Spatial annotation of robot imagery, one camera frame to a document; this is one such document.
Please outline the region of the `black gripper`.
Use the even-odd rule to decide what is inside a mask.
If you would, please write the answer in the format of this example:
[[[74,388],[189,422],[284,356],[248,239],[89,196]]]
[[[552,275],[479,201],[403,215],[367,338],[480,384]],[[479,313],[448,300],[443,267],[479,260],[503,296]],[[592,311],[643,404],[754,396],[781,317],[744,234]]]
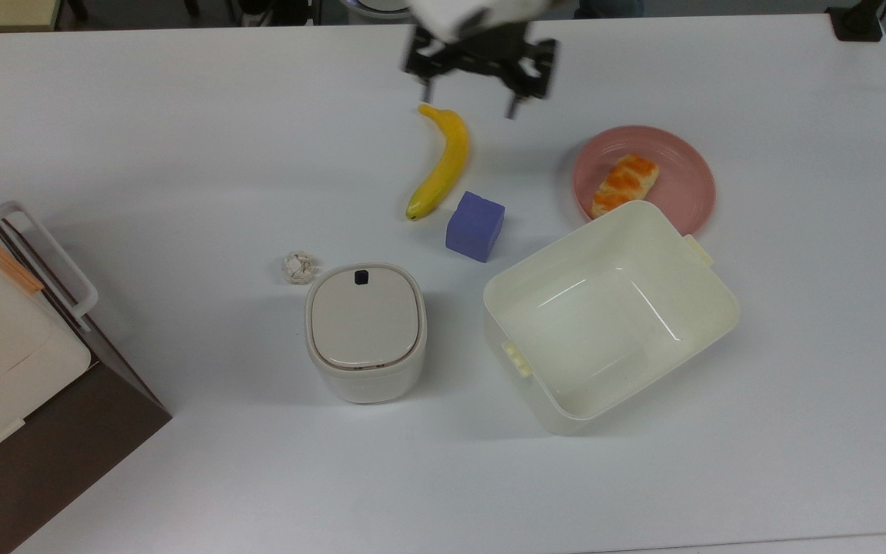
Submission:
[[[450,72],[499,78],[512,92],[505,117],[514,120],[527,98],[548,97],[560,45],[554,38],[528,42],[530,27],[528,22],[508,22],[460,41],[444,42],[416,25],[403,71],[421,81],[422,104],[432,103],[434,78]]]

